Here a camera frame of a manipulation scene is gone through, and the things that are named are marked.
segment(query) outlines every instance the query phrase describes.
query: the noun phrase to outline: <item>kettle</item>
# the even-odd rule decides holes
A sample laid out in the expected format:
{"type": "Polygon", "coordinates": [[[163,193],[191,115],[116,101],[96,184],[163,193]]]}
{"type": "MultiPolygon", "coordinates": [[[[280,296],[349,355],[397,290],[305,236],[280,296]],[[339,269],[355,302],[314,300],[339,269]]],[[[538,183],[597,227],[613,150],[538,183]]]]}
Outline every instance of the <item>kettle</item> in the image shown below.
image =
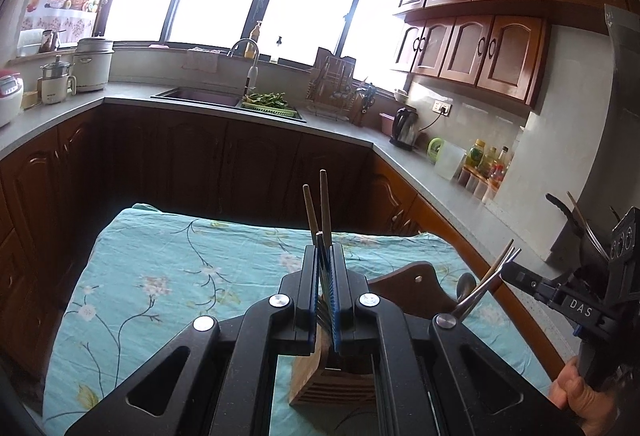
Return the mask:
{"type": "Polygon", "coordinates": [[[405,150],[413,150],[418,137],[418,113],[402,107],[396,112],[389,142],[405,150]]]}

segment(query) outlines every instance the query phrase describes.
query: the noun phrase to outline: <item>gray countertop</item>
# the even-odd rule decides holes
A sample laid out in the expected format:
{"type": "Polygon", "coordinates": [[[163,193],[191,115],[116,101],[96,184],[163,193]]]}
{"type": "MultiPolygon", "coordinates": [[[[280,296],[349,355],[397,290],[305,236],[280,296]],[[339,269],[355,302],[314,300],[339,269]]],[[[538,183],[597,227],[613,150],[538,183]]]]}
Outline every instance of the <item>gray countertop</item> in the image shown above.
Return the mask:
{"type": "MultiPolygon", "coordinates": [[[[395,168],[424,199],[430,202],[489,263],[492,263],[500,255],[509,239],[514,239],[514,245],[522,249],[522,253],[518,256],[518,263],[548,278],[557,276],[557,273],[547,266],[507,225],[493,215],[480,199],[473,197],[471,193],[454,181],[444,180],[437,175],[425,154],[407,152],[394,147],[382,132],[359,128],[345,121],[315,116],[300,107],[298,111],[306,123],[269,117],[238,108],[213,107],[151,98],[151,96],[168,88],[160,85],[113,82],[109,83],[103,91],[76,94],[54,105],[41,104],[28,109],[0,129],[0,159],[50,127],[87,111],[87,109],[96,107],[102,102],[181,109],[186,112],[300,130],[305,133],[371,147],[374,152],[395,168]]],[[[577,353],[579,339],[572,335],[572,327],[564,317],[542,307],[532,297],[519,290],[513,288],[512,290],[543,328],[562,358],[568,359],[577,353]]]]}

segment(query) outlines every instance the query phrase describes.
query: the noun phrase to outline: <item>black kettle handle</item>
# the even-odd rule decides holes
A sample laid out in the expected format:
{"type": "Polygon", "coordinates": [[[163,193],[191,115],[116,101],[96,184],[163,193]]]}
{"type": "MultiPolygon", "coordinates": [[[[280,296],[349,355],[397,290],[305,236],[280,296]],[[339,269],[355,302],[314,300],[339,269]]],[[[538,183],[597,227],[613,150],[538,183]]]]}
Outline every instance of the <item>black kettle handle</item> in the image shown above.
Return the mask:
{"type": "Polygon", "coordinates": [[[391,137],[394,140],[398,139],[398,128],[402,127],[402,124],[404,123],[404,120],[406,120],[408,113],[409,109],[407,109],[406,107],[402,107],[396,112],[396,119],[394,120],[394,123],[391,127],[391,137]]]}

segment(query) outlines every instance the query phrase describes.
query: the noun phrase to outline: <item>metal bolt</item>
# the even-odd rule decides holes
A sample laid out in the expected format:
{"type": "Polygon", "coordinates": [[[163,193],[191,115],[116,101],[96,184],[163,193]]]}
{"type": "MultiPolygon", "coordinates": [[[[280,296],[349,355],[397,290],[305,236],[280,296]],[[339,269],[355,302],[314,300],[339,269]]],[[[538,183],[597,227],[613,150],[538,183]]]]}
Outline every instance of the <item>metal bolt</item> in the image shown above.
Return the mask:
{"type": "Polygon", "coordinates": [[[458,324],[458,321],[453,315],[449,315],[448,313],[441,313],[436,317],[436,324],[440,326],[443,330],[450,330],[458,324]]]}
{"type": "Polygon", "coordinates": [[[378,297],[375,293],[363,293],[362,295],[360,295],[360,298],[358,298],[358,300],[360,301],[360,304],[369,308],[380,304],[380,297],[378,297]]]}
{"type": "Polygon", "coordinates": [[[289,297],[287,297],[284,293],[276,293],[269,297],[269,304],[274,308],[284,308],[287,304],[289,304],[289,297]]]}
{"type": "Polygon", "coordinates": [[[198,331],[209,331],[215,324],[216,321],[213,320],[212,317],[207,317],[206,315],[198,317],[193,321],[193,327],[198,331]]]}

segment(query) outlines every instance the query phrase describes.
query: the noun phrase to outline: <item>yellow dish soap bottle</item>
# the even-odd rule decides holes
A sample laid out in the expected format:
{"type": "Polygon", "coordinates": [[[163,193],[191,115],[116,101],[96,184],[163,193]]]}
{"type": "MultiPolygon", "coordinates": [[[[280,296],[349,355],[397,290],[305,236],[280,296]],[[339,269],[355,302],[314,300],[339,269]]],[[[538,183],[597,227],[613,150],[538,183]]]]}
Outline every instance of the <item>yellow dish soap bottle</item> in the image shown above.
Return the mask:
{"type": "MultiPolygon", "coordinates": [[[[262,25],[262,21],[256,21],[255,28],[249,35],[251,40],[254,40],[256,43],[258,42],[258,38],[260,37],[260,26],[262,25]]],[[[244,50],[245,58],[255,58],[255,47],[253,44],[249,43],[246,45],[246,49],[244,50]]]]}

